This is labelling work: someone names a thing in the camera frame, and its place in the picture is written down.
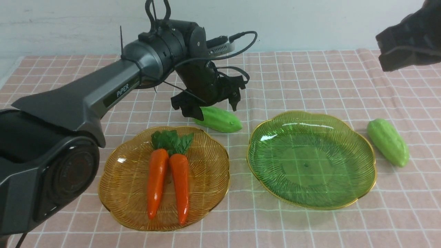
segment amber glass plate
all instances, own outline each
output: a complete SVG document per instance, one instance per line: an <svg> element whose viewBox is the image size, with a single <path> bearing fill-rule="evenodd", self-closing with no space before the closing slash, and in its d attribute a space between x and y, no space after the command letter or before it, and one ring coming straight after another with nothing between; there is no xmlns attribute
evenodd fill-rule
<svg viewBox="0 0 441 248"><path fill-rule="evenodd" d="M252 133L247 161L277 198L301 207L349 206L375 185L374 150L343 121L325 114L289 111Z"/></svg>
<svg viewBox="0 0 441 248"><path fill-rule="evenodd" d="M194 133L187 153L190 162L190 211L185 225L178 223L173 179L168 170L164 194L156 217L147 217L148 163L152 152L150 135L158 130ZM108 158L99 183L99 197L123 226L138 231L172 231L205 217L228 192L229 158L225 148L207 133L193 127L150 128L120 145Z"/></svg>

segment orange carrot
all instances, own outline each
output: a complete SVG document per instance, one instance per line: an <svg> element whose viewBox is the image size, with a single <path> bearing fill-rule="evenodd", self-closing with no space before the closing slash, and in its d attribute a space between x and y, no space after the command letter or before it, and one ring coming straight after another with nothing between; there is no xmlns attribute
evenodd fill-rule
<svg viewBox="0 0 441 248"><path fill-rule="evenodd" d="M189 184L190 166L186 153L193 141L193 134L179 137L177 134L170 136L173 149L169 151L168 161L175 184L176 208L178 210L179 224L184 225L190 210Z"/></svg>
<svg viewBox="0 0 441 248"><path fill-rule="evenodd" d="M156 131L151 135L153 152L150 155L149 179L147 182L147 213L149 219L156 216L161 204L164 180L167 174L169 155L164 146L164 134L164 132Z"/></svg>

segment table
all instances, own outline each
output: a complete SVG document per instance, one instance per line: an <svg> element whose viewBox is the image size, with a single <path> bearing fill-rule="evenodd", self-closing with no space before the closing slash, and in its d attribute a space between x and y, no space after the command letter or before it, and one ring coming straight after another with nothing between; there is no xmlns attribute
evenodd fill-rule
<svg viewBox="0 0 441 248"><path fill-rule="evenodd" d="M107 147L92 186L37 227L24 248L435 248L441 244L441 64L384 73L377 50L246 53L217 64L251 76L236 115L235 134L207 130L227 148L230 191L209 215L170 233L126 229L97 196L106 158L122 142L153 126L195 125L172 110L178 93L162 84L135 90L102 120ZM25 57L0 90L0 108L15 99L55 89L118 59L116 55ZM168 79L182 86L173 74ZM231 107L227 101L217 104ZM408 142L402 169L377 151L377 184L355 204L336 211L305 210L278 201L248 169L250 132L286 110L334 115L366 136L369 120L390 120ZM11 239L11 244L18 241Z"/></svg>

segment white wall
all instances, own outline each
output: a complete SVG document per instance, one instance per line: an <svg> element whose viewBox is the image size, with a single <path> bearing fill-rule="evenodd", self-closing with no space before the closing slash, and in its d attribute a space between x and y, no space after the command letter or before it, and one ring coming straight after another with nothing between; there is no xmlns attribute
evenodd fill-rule
<svg viewBox="0 0 441 248"><path fill-rule="evenodd" d="M172 19L207 37L255 30L249 51L377 48L375 35L423 0L169 0ZM158 16L164 4L156 0ZM119 53L149 30L144 0L0 0L0 56ZM251 37L237 42L244 46Z"/></svg>

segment green vegetable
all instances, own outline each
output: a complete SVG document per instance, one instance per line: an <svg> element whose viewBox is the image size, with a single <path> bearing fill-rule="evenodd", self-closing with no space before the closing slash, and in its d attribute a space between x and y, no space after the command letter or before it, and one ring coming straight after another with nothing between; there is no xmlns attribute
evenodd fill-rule
<svg viewBox="0 0 441 248"><path fill-rule="evenodd" d="M375 119L367 125L367 135L393 165L405 167L409 162L409 147L392 124Z"/></svg>
<svg viewBox="0 0 441 248"><path fill-rule="evenodd" d="M218 132L234 133L242 129L242 122L233 113L214 106L201 107L204 121L194 119L198 125L211 128Z"/></svg>

